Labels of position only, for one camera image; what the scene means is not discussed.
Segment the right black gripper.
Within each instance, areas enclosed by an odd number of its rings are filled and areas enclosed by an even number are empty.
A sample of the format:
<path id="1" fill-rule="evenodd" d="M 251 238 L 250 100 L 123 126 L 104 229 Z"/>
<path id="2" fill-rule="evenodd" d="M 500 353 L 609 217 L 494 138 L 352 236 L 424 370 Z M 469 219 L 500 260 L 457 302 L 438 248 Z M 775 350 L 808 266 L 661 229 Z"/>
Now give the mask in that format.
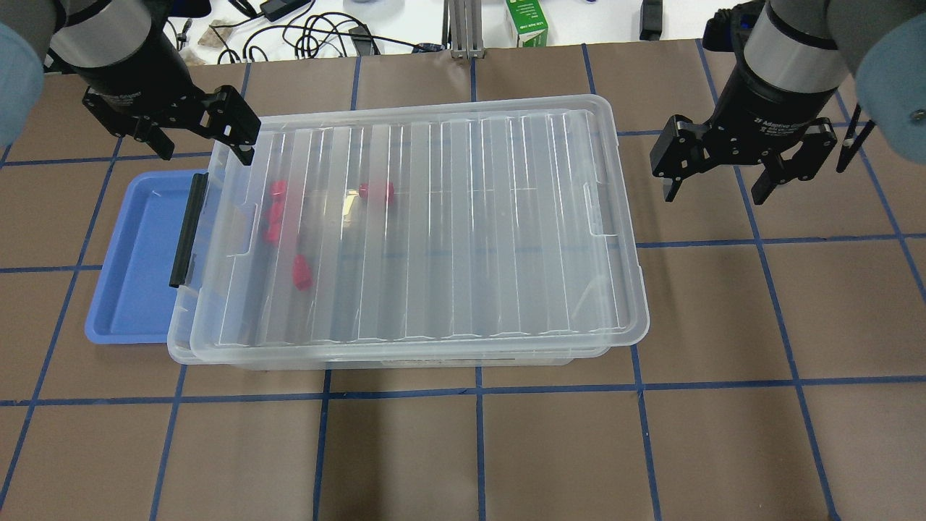
<path id="1" fill-rule="evenodd" d="M 821 111 L 833 91 L 796 93 L 732 70 L 713 113 L 702 123 L 675 114 L 650 152 L 652 175 L 663 198 L 674 201 L 684 181 L 720 165 L 762 164 L 751 188 L 762 205 L 781 185 L 810 181 L 836 146 L 836 131 Z"/>

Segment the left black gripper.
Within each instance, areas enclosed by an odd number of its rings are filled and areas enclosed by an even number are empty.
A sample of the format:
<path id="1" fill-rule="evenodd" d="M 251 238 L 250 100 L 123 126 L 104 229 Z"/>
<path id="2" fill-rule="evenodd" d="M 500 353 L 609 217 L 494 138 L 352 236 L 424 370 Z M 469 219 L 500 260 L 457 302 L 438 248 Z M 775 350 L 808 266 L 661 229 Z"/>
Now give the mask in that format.
<path id="1" fill-rule="evenodd" d="M 185 130 L 225 146 L 249 167 L 261 120 L 231 85 L 211 92 L 192 82 L 187 69 L 83 69 L 83 105 L 110 135 L 147 145 L 170 161 L 175 144 L 165 129 Z"/>

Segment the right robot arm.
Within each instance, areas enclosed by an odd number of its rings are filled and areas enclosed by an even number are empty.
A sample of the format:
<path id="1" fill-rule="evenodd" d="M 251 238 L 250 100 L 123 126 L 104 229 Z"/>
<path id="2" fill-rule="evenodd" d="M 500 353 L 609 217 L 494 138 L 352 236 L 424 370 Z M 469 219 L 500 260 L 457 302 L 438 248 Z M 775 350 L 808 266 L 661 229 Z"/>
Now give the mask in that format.
<path id="1" fill-rule="evenodd" d="M 763 204 L 775 188 L 815 177 L 839 146 L 844 171 L 880 128 L 894 152 L 924 162 L 925 14 L 922 1 L 751 1 L 705 23 L 704 49 L 735 63 L 707 121 L 673 115 L 650 152 L 665 201 L 684 181 L 718 166 L 762 165 L 751 189 Z M 823 108 L 847 77 L 866 114 L 838 143 Z"/>

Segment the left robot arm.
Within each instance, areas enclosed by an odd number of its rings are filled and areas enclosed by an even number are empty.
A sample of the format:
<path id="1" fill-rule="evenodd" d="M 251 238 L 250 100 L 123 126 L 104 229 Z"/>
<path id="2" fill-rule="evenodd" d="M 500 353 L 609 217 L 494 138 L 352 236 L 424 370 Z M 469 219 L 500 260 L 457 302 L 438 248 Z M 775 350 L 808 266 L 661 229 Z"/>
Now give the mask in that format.
<path id="1" fill-rule="evenodd" d="M 260 119 L 234 86 L 195 85 L 165 22 L 145 1 L 4 1 L 2 145 L 19 139 L 53 55 L 87 83 L 83 106 L 110 135 L 168 161 L 175 145 L 166 130 L 189 131 L 249 166 Z"/>

